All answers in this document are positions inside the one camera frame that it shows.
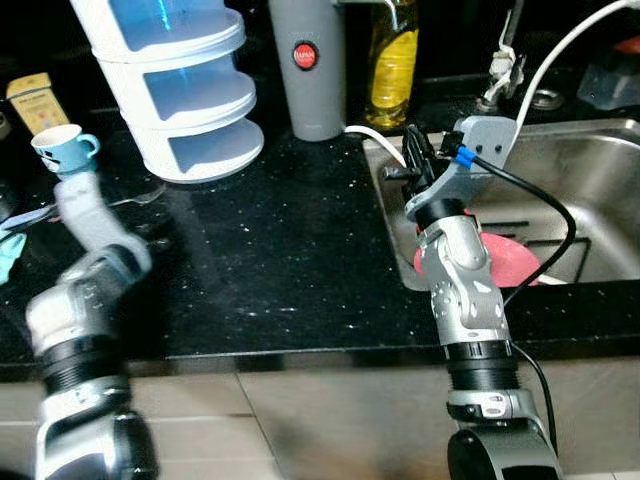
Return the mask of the blue cup with white inside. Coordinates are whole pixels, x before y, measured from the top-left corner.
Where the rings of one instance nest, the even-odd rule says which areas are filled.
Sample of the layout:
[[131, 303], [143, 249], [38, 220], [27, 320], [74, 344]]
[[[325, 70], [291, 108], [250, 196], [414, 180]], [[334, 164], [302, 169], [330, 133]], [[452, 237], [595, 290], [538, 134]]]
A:
[[55, 125], [37, 133], [29, 146], [41, 157], [42, 163], [59, 178], [96, 172], [95, 156], [101, 143], [95, 134], [84, 133], [81, 125]]

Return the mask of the yellow liquid bottle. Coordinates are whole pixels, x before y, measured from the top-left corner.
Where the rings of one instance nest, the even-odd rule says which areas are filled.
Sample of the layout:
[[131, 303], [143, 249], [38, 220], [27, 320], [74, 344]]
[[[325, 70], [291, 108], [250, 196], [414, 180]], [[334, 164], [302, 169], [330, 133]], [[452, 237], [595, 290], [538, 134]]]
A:
[[417, 0], [381, 0], [372, 13], [366, 123], [393, 131], [407, 120], [419, 52]]

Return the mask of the silver faucet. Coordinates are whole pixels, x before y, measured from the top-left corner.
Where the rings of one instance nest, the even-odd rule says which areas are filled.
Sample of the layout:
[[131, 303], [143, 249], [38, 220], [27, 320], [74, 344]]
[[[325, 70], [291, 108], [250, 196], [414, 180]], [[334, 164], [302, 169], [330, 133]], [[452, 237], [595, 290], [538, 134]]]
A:
[[489, 65], [489, 86], [476, 97], [475, 106], [480, 113], [495, 113], [499, 101], [511, 99], [520, 84], [524, 82], [525, 56], [518, 55], [513, 41], [516, 40], [518, 22], [524, 12], [525, 0], [513, 0], [508, 10], [504, 26], [498, 40], [498, 47], [492, 54]]

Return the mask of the grey bottle with red label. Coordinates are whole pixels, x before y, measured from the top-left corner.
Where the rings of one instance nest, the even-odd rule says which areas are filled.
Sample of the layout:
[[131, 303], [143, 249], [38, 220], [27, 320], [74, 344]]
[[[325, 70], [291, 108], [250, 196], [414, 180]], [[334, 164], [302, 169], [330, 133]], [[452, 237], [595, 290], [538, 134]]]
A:
[[268, 0], [271, 27], [298, 140], [333, 140], [346, 128], [346, 46], [334, 0]]

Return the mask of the pink plate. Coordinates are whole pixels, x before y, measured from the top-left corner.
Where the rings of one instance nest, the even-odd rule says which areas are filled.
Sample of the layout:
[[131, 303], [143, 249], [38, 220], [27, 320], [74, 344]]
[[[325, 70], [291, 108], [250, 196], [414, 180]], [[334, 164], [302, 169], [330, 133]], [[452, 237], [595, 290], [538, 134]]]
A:
[[454, 221], [433, 225], [419, 238], [413, 269], [433, 292], [497, 293], [538, 278], [540, 261], [520, 243], [477, 232]]

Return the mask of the round metal sink cap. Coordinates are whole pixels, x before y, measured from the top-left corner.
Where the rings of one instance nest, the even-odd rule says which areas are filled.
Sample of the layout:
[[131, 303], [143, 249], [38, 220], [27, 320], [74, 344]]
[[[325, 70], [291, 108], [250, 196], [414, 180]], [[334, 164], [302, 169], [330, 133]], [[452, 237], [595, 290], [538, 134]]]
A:
[[566, 97], [554, 90], [536, 90], [532, 92], [531, 109], [539, 111], [554, 111], [566, 104]]

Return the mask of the stainless steel sink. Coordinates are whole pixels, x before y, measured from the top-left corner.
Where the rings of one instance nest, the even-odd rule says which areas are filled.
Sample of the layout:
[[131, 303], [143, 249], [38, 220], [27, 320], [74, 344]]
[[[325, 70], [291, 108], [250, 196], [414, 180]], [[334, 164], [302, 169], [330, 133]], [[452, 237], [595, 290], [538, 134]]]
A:
[[[412, 291], [425, 291], [428, 280], [413, 269], [419, 233], [415, 219], [404, 215], [403, 183], [385, 180], [385, 166], [398, 161], [375, 141], [366, 142], [364, 151], [399, 278]], [[544, 189], [575, 218], [573, 243], [543, 274], [567, 284], [640, 291], [639, 124], [604, 119], [526, 125], [503, 169]], [[494, 175], [465, 207], [481, 232], [520, 243], [540, 262], [556, 251], [567, 230], [552, 206]]]

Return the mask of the clear plastic container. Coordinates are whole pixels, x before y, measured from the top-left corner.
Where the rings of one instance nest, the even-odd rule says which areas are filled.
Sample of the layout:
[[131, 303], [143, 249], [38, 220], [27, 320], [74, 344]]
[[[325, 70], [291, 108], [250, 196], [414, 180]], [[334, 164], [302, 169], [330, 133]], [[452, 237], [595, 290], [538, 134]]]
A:
[[576, 93], [596, 110], [609, 111], [640, 104], [639, 58], [614, 58], [588, 65]]

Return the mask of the white tiered plastic rack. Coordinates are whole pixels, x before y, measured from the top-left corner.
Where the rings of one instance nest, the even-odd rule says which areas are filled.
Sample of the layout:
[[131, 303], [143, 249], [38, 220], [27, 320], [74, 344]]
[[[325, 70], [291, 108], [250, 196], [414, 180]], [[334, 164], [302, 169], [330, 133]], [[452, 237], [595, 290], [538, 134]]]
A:
[[70, 0], [143, 165], [177, 184], [239, 172], [264, 147], [255, 82], [224, 0]]

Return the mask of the grey cabinet front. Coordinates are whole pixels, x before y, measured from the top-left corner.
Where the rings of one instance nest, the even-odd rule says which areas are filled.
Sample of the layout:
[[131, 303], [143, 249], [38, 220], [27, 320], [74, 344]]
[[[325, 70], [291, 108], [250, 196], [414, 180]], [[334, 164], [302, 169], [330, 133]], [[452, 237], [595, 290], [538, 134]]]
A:
[[[639, 471], [636, 358], [547, 362], [570, 480]], [[166, 480], [448, 480], [442, 367], [136, 378]]]

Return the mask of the yellow cardboard box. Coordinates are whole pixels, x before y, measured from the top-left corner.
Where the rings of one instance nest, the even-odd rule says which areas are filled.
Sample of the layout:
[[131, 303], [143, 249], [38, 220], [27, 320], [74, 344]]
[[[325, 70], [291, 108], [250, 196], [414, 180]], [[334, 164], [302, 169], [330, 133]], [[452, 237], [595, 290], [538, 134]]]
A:
[[15, 78], [6, 87], [6, 101], [13, 106], [31, 134], [68, 125], [70, 120], [52, 92], [49, 73]]

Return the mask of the silver utensil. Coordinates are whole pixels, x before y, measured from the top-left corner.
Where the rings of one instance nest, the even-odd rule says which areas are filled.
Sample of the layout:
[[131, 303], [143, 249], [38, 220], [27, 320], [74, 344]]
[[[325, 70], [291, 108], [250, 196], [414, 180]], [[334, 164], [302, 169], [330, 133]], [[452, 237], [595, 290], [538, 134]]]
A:
[[[122, 198], [122, 200], [114, 201], [109, 204], [110, 209], [115, 209], [115, 207], [119, 207], [122, 205], [147, 205], [154, 202], [156, 198], [159, 198], [160, 195], [166, 191], [166, 186], [160, 186], [155, 189], [155, 191], [143, 193], [143, 195], [138, 195], [129, 198]], [[55, 205], [49, 205], [45, 207], [41, 207], [41, 209], [36, 209], [28, 212], [23, 212], [23, 214], [15, 215], [13, 218], [6, 219], [5, 221], [0, 221], [0, 230], [9, 230], [9, 232], [17, 232], [17, 230], [24, 230], [27, 228], [33, 227], [36, 223], [40, 223], [40, 221], [46, 221], [54, 218], [55, 216]]]

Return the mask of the teal cloth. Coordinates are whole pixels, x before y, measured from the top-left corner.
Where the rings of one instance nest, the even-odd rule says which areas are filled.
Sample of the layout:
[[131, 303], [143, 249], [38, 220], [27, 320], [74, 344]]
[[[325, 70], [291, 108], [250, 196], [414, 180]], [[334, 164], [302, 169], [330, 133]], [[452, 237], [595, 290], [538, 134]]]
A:
[[15, 262], [26, 247], [27, 234], [0, 229], [0, 285], [10, 280]]

